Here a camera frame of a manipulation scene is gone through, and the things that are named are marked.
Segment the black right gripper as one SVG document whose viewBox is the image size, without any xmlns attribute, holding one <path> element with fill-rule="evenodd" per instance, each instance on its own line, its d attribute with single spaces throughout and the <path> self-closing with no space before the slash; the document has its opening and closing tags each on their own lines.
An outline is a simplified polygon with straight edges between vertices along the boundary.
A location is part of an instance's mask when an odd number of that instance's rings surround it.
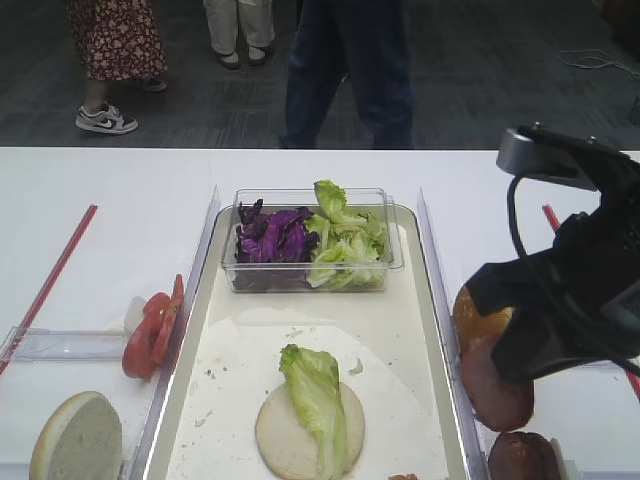
<svg viewBox="0 0 640 480">
<path fill-rule="evenodd" d="M 639 354 L 639 164 L 630 161 L 596 185 L 599 207 L 570 215 L 556 233 L 556 248 L 486 263 L 465 283 L 481 314 L 514 308 L 491 351 L 505 380 L 533 381 L 609 361 L 613 353 L 625 360 Z M 610 321 L 583 325 L 603 347 L 558 316 L 574 304 Z"/>
</svg>

